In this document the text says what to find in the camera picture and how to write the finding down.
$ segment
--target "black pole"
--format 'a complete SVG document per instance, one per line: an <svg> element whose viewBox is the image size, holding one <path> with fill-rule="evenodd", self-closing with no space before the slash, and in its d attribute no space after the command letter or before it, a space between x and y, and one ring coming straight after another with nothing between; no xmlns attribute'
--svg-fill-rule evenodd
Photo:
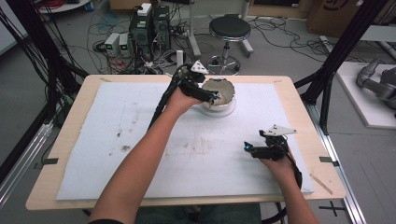
<svg viewBox="0 0 396 224"><path fill-rule="evenodd" d="M81 77L87 76L86 72L81 69L72 68L70 63L66 63L59 50L56 48L55 43L50 37L49 32L40 20L35 7L32 5L33 1L30 0L6 0L15 16L20 21L21 25L33 40L35 46L39 49L41 55L46 60L48 67L48 78L42 77L46 83L48 91L48 101L29 129L23 135L18 144L13 148L6 160L0 166L0 182L3 182L7 177L9 171L14 164L18 161L19 157L26 149L32 138L35 136L37 130L41 125L53 118L56 113L56 103L61 97L61 94L73 94L78 92L80 85L76 82L71 71L78 72ZM32 60L29 50L23 45L21 38L14 34L11 30L10 33L16 38L21 45L27 57ZM33 64L37 73L38 67ZM57 86L62 86L64 92L59 92Z"/></svg>
<svg viewBox="0 0 396 224"><path fill-rule="evenodd" d="M322 67L315 74L294 84L296 88L299 88L311 82L308 90L302 94L303 101L311 105L314 105L320 94L326 90L322 98L319 121L320 127L325 134L328 134L327 117L329 113L332 79L350 51L361 40L361 37L387 2L388 0L365 0Z"/></svg>

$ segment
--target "power supply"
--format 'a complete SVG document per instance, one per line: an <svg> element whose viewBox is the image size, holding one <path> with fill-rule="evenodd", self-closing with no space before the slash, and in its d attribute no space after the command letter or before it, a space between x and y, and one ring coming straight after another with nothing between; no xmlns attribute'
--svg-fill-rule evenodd
<svg viewBox="0 0 396 224"><path fill-rule="evenodd" d="M111 34L105 42L105 47L109 57L117 57L120 53L120 34Z"/></svg>
<svg viewBox="0 0 396 224"><path fill-rule="evenodd" d="M157 46L161 49L171 48L169 6L157 6L154 8L153 20Z"/></svg>
<svg viewBox="0 0 396 224"><path fill-rule="evenodd" d="M147 12L147 16L139 16L134 14L129 26L134 47L134 54L138 59L152 61L151 44L154 36L152 23L152 9Z"/></svg>
<svg viewBox="0 0 396 224"><path fill-rule="evenodd" d="M129 34L120 34L120 52L122 57L131 57Z"/></svg>

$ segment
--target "gray floor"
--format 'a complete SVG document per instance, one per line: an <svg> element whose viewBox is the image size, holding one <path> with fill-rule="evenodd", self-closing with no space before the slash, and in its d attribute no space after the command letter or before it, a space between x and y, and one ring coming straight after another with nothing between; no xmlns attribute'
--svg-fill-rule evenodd
<svg viewBox="0 0 396 224"><path fill-rule="evenodd" d="M97 40L104 40L104 35L97 34L100 28L97 23L108 22L120 26L114 32L123 30L129 22L127 14L115 14L104 4L94 12L85 12L76 9L57 15L60 30L64 39L71 47L71 51L78 63L90 74L106 72L106 60L103 56L98 58L88 53L84 48L91 48ZM209 17L196 19L195 27L210 21ZM286 29L300 36L299 43L305 44L308 40L318 40L317 35L306 32L304 21L287 21ZM198 34L207 34L207 24L200 29ZM273 44L288 46L292 37L283 31L265 31L265 36ZM202 57L205 62L211 56L220 54L223 43L209 35L198 35ZM311 58L297 53L289 48L275 47L269 44L256 30L252 31L249 38L255 52L246 58L246 54L238 45L232 44L231 55L242 63L241 76L243 75L270 75L288 76L297 81L317 71L322 65ZM298 49L319 61L326 59L323 55L316 55L308 48ZM379 54L386 63L394 63L382 49L377 49L361 42L351 53L367 62ZM165 69L173 73L175 68ZM16 145L33 121L36 114L45 103L44 84L35 74L30 63L18 47L15 47L0 57L0 162L3 162L9 151ZM58 130L54 130L53 139ZM332 100L329 113L329 132L332 143L338 153L346 176L353 188L361 210L367 223L396 223L396 180L393 169L396 159L396 131L366 128L355 110L351 101L337 78L334 79ZM1 223L84 223L87 217L81 210L62 211L28 211L25 202L31 188L39 175L40 170L34 169L39 162L44 149L50 145L51 139L43 146L43 150L33 162L20 184L15 188L5 206L0 210ZM343 208L341 201L333 201L333 206ZM310 202L321 223L350 223L347 213L343 210L334 212L330 209L329 201ZM272 204L262 205L262 215L268 217L275 212Z"/></svg>

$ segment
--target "stool seat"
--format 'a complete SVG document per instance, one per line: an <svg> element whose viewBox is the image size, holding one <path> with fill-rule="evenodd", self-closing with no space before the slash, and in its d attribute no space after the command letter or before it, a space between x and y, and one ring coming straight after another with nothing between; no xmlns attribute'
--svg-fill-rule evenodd
<svg viewBox="0 0 396 224"><path fill-rule="evenodd" d="M238 75L241 70L241 63L235 57L228 55L230 42L246 40L250 35L250 30L248 22L238 17L218 17L210 22L210 34L225 41L222 55L213 56L207 61L207 67L210 73L219 75L231 73L231 75Z"/></svg>
<svg viewBox="0 0 396 224"><path fill-rule="evenodd" d="M209 31L221 40L243 41L250 35L250 25L237 17L218 17L210 22Z"/></svg>

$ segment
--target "cardboard box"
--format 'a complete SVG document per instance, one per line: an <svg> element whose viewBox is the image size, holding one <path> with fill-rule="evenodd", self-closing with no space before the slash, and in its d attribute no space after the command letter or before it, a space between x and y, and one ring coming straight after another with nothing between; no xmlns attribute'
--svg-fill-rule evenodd
<svg viewBox="0 0 396 224"><path fill-rule="evenodd" d="M109 0L111 9L132 9L142 6L143 3L151 3L150 0Z"/></svg>
<svg viewBox="0 0 396 224"><path fill-rule="evenodd" d="M356 1L316 0L306 21L309 33L340 37L359 7Z"/></svg>
<svg viewBox="0 0 396 224"><path fill-rule="evenodd" d="M300 0L298 7L278 7L278 6L264 6L251 2L248 9L250 16L269 16L269 17L284 17L302 19L306 18L309 14L309 2L312 0Z"/></svg>
<svg viewBox="0 0 396 224"><path fill-rule="evenodd" d="M378 16L375 18L374 20L374 24L378 24L382 18L384 17L384 15L387 14L387 12L390 10L390 8L392 7L393 1L388 1L384 8L382 8L382 10L379 12ZM384 21L382 22L383 25L387 25L389 24L394 18L396 18L396 7L388 14L388 16L384 19Z"/></svg>

